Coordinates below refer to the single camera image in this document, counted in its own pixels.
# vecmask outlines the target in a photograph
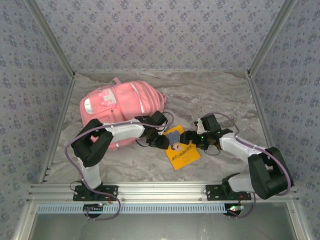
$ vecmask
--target mounting plate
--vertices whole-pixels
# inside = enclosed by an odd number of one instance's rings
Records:
[[[96,190],[99,192],[115,195],[116,197],[118,196],[118,186],[117,185],[101,185]],[[115,202],[116,200],[113,197],[108,198],[108,196],[106,196],[106,195],[94,193],[94,192],[90,191],[89,189],[87,189],[83,185],[78,185],[74,189],[73,201],[75,201],[75,202],[92,202],[92,201]]]
[[[208,201],[240,201],[244,200],[241,195],[245,197],[246,200],[251,200],[251,194],[245,191],[241,192],[231,192],[229,196],[226,196],[221,185],[206,185],[206,199]]]

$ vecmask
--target enclosure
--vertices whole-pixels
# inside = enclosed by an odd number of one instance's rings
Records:
[[[320,238],[318,1],[0,4],[1,239]],[[251,216],[228,220],[221,213],[235,201],[209,201],[204,188],[248,173],[245,162],[212,147],[174,170],[163,149],[132,144],[99,163],[103,183],[118,186],[120,216],[87,221],[88,202],[73,201],[81,177],[64,148],[83,128],[80,100],[116,77],[166,94],[173,126],[194,130],[198,118],[220,112],[231,118],[217,116],[222,128],[236,123],[241,138],[279,148],[290,193],[257,197]]]

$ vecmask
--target gray marble surface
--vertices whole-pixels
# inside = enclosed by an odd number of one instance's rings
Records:
[[[64,154],[64,146],[83,128],[79,102],[89,92],[106,85],[115,77],[122,82],[143,80],[167,94],[165,110],[174,115],[173,126],[195,129],[193,122],[198,117],[210,112],[221,112],[234,119],[241,130],[241,137],[266,146],[244,72],[78,73],[48,182],[69,183],[80,179]],[[217,116],[217,120],[223,128],[235,130],[224,117]],[[104,182],[161,182],[220,181],[236,172],[248,172],[248,166],[228,152],[209,156],[200,149],[198,151],[201,155],[199,160],[175,171],[164,150],[132,144],[116,151],[107,151],[100,162],[100,174]],[[208,153],[217,153],[217,149],[212,146]],[[69,154],[76,159],[72,149],[69,149]]]

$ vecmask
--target patterned wallpaper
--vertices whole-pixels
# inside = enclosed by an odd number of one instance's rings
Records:
[[[276,145],[320,239],[320,2],[298,0],[254,77]]]
[[[69,77],[23,0],[0,1],[0,239],[39,180]]]
[[[283,0],[37,0],[75,71],[246,70]]]

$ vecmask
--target yellow booklet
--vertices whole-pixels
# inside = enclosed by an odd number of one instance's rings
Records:
[[[196,149],[196,145],[185,145],[180,143],[180,135],[184,132],[184,128],[178,125],[163,133],[169,139],[169,148],[164,150],[168,156],[174,170],[178,170],[200,158],[200,154]]]

